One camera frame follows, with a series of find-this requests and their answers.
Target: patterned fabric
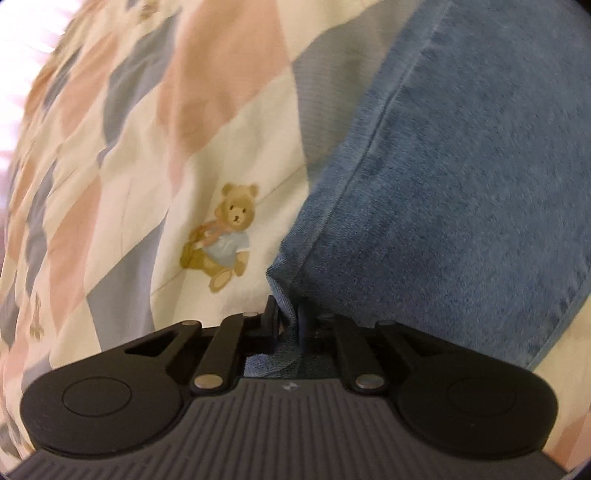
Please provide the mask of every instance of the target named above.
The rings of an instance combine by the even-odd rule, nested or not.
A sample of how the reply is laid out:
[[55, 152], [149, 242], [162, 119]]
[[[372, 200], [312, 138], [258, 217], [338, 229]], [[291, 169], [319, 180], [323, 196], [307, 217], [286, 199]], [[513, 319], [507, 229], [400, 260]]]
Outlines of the patterned fabric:
[[418, 0], [87, 0], [35, 80], [0, 277], [0, 470], [22, 391], [262, 309], [323, 160]]
[[4, 257], [4, 223], [8, 167], [33, 80], [56, 46], [59, 35], [81, 0], [4, 0], [0, 4], [0, 247]]

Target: denim jeans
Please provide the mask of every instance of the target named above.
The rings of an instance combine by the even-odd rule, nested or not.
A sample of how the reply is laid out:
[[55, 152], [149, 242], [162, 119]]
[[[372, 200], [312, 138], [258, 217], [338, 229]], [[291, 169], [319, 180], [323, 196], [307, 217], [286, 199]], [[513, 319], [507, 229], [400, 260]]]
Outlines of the denim jeans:
[[533, 369], [590, 266], [591, 17], [572, 0], [426, 0], [268, 270], [291, 326], [247, 373], [297, 373], [301, 297]]

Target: ribbed rubber surface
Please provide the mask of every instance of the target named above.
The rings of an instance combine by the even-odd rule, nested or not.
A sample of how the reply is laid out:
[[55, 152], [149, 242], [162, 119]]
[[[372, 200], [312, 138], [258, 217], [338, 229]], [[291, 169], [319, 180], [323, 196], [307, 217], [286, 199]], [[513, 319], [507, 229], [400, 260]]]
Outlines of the ribbed rubber surface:
[[407, 432], [381, 398], [338, 380], [241, 380], [193, 401], [168, 435], [117, 458], [37, 452], [10, 480], [557, 480], [542, 453], [457, 459]]

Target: teddy bear print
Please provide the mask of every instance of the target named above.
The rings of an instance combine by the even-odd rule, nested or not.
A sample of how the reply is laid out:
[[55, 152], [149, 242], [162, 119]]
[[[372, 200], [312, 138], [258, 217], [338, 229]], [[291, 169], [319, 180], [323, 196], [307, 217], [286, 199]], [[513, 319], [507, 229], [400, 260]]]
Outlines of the teddy bear print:
[[138, 23], [142, 23], [152, 17], [156, 12], [158, 12], [159, 5], [158, 0], [148, 0], [143, 6], [142, 10], [139, 14]]
[[250, 243], [245, 230], [255, 218], [257, 185], [226, 183], [215, 220], [194, 228], [183, 247], [183, 268], [203, 271], [211, 278], [209, 289], [220, 291], [234, 275], [241, 277], [248, 265]]
[[41, 320], [39, 311], [41, 309], [41, 302], [39, 301], [39, 295], [35, 295], [35, 310], [33, 312], [33, 319], [31, 326], [29, 327], [29, 335], [34, 338], [37, 342], [41, 340], [44, 334], [43, 327], [41, 326]]

